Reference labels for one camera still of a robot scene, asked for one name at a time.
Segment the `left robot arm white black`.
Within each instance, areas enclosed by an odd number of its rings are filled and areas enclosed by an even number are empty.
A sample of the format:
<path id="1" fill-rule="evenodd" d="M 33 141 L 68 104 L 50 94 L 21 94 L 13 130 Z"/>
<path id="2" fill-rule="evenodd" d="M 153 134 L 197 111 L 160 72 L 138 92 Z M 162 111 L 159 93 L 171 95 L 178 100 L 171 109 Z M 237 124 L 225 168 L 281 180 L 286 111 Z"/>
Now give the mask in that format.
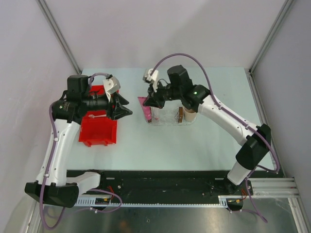
<path id="1" fill-rule="evenodd" d="M 104 93 L 91 92 L 97 74 L 71 75 L 62 97 L 49 107 L 51 136 L 44 162 L 35 182 L 26 183 L 25 193 L 44 204 L 71 208 L 80 195 L 89 190 L 102 194 L 107 181 L 98 172 L 87 171 L 77 177 L 67 177 L 67 162 L 74 139 L 81 128 L 83 117 L 89 111 L 105 111 L 111 120 L 129 116 L 128 101 L 119 93 L 119 80 L 103 73 Z"/>

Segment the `white toothpaste tube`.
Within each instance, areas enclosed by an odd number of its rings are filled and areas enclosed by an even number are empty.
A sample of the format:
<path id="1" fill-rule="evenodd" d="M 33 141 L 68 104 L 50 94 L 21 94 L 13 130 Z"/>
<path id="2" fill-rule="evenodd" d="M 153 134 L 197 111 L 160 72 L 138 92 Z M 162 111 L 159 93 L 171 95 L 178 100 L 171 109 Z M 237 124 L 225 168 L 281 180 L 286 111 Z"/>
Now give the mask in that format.
<path id="1" fill-rule="evenodd" d="M 157 107 L 152 107 L 152 114 L 153 114 L 153 119 L 159 120 L 160 119 L 160 114 L 159 114 L 159 108 Z"/>

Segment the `pink toothpaste tube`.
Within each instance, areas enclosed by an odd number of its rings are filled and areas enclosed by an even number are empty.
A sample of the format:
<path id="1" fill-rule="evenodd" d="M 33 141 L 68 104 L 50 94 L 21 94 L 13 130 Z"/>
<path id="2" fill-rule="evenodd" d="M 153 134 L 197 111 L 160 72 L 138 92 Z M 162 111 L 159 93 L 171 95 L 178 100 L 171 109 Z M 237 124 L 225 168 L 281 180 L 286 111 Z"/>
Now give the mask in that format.
<path id="1" fill-rule="evenodd" d="M 144 114 L 144 117 L 146 119 L 146 121 L 148 123 L 151 123 L 152 122 L 152 111 L 151 111 L 151 107 L 150 106 L 144 106 L 144 102 L 146 101 L 146 97 L 138 97 L 138 100 L 139 100 L 139 103 L 140 103 L 140 106 L 142 108 L 142 111 L 143 111 L 143 114 Z"/>

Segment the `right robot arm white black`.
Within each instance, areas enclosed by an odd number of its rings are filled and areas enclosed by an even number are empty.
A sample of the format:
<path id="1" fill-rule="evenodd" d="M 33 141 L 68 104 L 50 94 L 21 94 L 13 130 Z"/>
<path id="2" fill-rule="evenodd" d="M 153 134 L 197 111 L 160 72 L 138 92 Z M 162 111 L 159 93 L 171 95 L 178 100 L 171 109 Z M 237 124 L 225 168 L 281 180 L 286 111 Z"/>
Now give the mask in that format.
<path id="1" fill-rule="evenodd" d="M 149 87 L 143 105 L 162 109 L 165 102 L 179 100 L 186 109 L 211 119 L 227 131 L 241 145 L 241 149 L 226 177 L 224 189 L 230 195 L 237 194 L 242 188 L 243 180 L 269 152 L 270 127 L 266 124 L 257 126 L 228 109 L 212 95 L 211 90 L 203 85 L 193 84 L 182 65 L 169 68 L 167 74 L 170 82 L 162 85 L 157 70 L 145 71 L 143 80 Z"/>

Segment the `beige plastic cup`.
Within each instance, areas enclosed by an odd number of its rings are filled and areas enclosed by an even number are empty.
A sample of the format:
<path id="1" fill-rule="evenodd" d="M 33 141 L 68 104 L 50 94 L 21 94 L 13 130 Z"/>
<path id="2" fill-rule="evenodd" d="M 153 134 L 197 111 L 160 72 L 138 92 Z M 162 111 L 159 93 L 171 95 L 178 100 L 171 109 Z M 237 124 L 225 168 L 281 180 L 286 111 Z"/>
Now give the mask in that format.
<path id="1" fill-rule="evenodd" d="M 185 121 L 191 122 L 196 118 L 197 113 L 192 109 L 187 109 L 186 107 L 183 107 L 183 115 Z"/>

